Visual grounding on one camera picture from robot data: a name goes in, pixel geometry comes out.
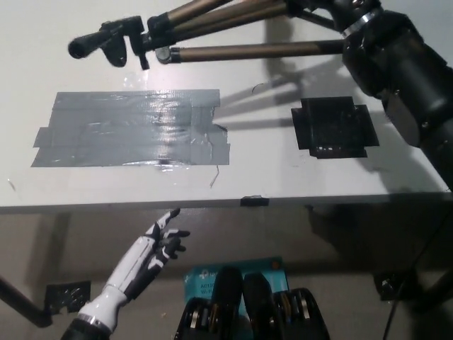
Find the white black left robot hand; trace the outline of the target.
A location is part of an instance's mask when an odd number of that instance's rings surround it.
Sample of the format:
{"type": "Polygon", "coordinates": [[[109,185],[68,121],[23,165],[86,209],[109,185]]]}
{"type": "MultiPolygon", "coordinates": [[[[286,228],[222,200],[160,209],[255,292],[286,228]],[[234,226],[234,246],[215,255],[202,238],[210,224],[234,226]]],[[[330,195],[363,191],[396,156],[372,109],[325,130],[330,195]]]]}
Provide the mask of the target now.
{"type": "Polygon", "coordinates": [[[190,232],[166,228],[179,213],[179,208],[167,212],[136,239],[107,280],[107,289],[118,291],[127,301],[134,300],[169,260],[177,259],[178,254],[186,250],[181,241],[190,232]]]}

